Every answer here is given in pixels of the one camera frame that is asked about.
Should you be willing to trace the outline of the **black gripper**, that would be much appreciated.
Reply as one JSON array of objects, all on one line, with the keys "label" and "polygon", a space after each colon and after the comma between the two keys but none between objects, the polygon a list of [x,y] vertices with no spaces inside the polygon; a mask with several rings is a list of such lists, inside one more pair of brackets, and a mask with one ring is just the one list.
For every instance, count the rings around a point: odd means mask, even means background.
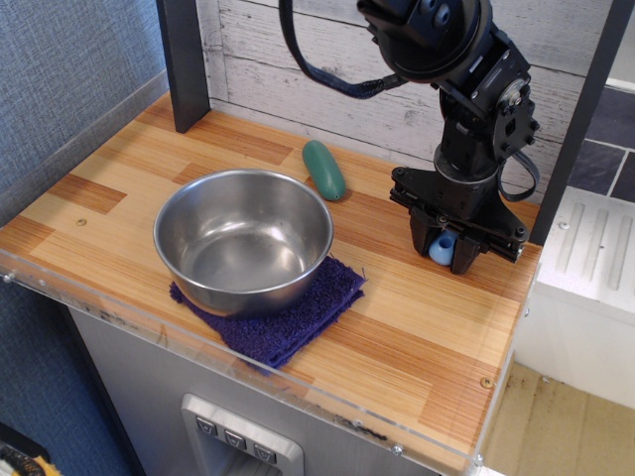
[{"label": "black gripper", "polygon": [[392,171],[390,198],[410,213],[413,246],[423,257],[444,230],[457,234],[450,270],[465,274],[476,258],[489,251],[515,262],[529,238],[529,228],[505,205],[529,197],[527,190],[508,193],[501,171],[477,181],[464,181],[440,168]]}]

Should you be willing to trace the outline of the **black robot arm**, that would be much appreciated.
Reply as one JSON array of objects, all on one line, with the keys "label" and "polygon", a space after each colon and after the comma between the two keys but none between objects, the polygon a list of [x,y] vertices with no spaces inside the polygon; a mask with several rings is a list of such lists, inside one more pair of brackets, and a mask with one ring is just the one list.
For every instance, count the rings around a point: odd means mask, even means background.
[{"label": "black robot arm", "polygon": [[434,258],[450,231],[457,275],[482,253],[516,262],[530,232],[506,204],[533,191],[505,191],[502,173],[514,159],[540,180],[522,151],[540,128],[528,62],[494,24],[488,1],[360,1],[357,9],[396,75],[440,93],[444,130],[433,169],[392,172],[391,198],[409,210],[414,248]]}]

